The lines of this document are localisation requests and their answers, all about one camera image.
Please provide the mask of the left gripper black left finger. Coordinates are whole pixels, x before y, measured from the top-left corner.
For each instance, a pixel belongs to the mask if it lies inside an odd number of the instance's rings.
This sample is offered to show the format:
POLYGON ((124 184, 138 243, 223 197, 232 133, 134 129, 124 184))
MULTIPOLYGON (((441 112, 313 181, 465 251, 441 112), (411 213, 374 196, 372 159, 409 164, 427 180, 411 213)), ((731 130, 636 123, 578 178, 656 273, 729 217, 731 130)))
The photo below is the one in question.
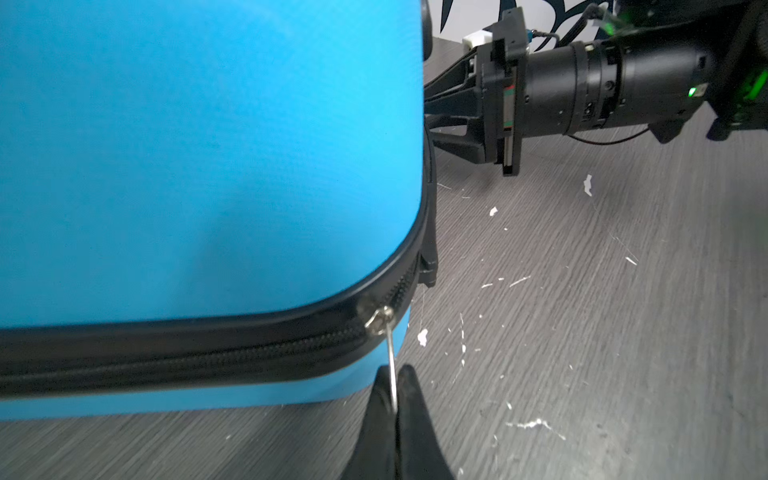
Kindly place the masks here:
POLYGON ((342 480, 396 478, 397 429, 389 368, 378 369, 352 455, 342 480))

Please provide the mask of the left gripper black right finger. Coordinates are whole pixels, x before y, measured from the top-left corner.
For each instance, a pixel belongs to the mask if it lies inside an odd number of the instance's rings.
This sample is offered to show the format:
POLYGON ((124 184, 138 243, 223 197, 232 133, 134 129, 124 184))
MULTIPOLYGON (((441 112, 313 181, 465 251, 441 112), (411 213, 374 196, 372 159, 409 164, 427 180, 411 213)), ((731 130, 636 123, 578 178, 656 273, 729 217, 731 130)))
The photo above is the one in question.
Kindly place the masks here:
POLYGON ((453 480, 412 365, 397 376, 397 479, 453 480))

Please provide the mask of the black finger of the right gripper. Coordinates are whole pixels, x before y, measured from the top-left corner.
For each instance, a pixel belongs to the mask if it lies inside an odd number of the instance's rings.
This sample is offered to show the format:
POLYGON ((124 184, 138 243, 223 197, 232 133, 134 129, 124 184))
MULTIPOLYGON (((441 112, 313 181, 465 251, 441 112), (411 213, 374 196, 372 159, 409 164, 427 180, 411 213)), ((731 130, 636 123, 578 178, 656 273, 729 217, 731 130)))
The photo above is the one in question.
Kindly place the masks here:
POLYGON ((473 164, 485 164, 485 144, 472 133, 453 135, 444 132, 431 131, 433 145, 458 158, 473 164))
POLYGON ((424 87, 424 113, 475 117, 480 113, 476 57, 463 56, 424 87))

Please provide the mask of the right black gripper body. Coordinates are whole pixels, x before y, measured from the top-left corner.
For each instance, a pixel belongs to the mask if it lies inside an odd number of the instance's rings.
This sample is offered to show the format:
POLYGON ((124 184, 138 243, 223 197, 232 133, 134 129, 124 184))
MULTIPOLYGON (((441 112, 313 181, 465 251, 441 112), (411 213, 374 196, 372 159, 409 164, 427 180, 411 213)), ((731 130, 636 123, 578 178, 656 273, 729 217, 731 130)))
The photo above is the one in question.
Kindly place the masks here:
POLYGON ((719 66, 694 28, 635 31, 530 53, 520 9, 476 49, 476 160, 520 170, 525 138, 644 126, 659 143, 677 137, 704 103, 719 66))

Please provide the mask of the blue hard-shell suitcase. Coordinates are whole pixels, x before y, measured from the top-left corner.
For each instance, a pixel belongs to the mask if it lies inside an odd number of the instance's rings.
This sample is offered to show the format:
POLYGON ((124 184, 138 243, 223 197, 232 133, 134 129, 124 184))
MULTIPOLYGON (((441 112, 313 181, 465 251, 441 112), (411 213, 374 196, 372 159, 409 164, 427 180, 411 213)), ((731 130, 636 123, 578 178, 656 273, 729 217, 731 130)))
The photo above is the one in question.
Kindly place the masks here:
POLYGON ((5 1, 1 417, 370 385, 434 279, 424 1, 5 1))

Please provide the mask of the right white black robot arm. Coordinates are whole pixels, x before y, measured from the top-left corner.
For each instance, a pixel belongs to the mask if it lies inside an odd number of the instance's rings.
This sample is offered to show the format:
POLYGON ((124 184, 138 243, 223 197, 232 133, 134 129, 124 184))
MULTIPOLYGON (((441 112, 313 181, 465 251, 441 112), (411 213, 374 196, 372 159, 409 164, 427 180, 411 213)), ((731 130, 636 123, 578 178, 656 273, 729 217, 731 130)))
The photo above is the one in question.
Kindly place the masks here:
POLYGON ((763 1, 581 1, 551 5, 556 26, 527 26, 518 1, 465 41, 424 89, 426 136, 474 164, 520 170, 524 139, 639 126, 676 138, 702 105, 723 141, 767 126, 763 1))

